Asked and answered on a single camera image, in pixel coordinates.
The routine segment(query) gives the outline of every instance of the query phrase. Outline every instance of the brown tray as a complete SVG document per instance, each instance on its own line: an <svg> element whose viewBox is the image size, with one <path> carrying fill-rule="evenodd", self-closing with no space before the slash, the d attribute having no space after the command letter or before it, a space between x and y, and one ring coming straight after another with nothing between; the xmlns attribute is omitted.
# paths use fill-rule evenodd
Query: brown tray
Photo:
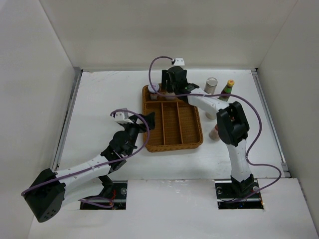
<svg viewBox="0 0 319 239"><path fill-rule="evenodd" d="M158 96L152 101L148 86L144 86L143 114L155 112L155 129L146 145L149 152L197 148L203 143L203 133L197 107L178 100L167 101Z"/></svg>

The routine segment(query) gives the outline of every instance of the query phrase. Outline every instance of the white floor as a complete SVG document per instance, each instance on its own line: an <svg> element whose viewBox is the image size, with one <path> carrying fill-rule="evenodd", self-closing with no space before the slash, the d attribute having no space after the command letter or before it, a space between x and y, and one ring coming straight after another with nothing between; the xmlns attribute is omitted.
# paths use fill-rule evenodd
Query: white floor
<svg viewBox="0 0 319 239"><path fill-rule="evenodd" d="M45 223L34 219L29 239L318 239L297 179L262 197L264 210L219 210L213 180L130 180L126 210L70 205Z"/></svg>
<svg viewBox="0 0 319 239"><path fill-rule="evenodd" d="M153 81L160 83L161 72L152 72ZM188 70L187 78L201 86L208 77L218 80L216 93L220 93L227 80L235 80L233 93L249 100L258 110L263 121L259 141L250 153L255 163L269 163L281 168L281 156L272 131L267 122L257 88L250 70ZM60 169L85 162L102 152L113 134L123 128L109 116L118 108L142 112L142 87L148 84L147 71L84 72L77 94ZM258 131L257 118L242 102L250 125L248 145ZM142 150L117 172L110 175L113 180L128 179L228 179L231 165L226 145L212 141L208 134L215 126L199 110L204 143L197 149L150 153ZM142 136L137 146L142 145ZM268 167L252 167L256 178L274 178L278 172Z"/></svg>

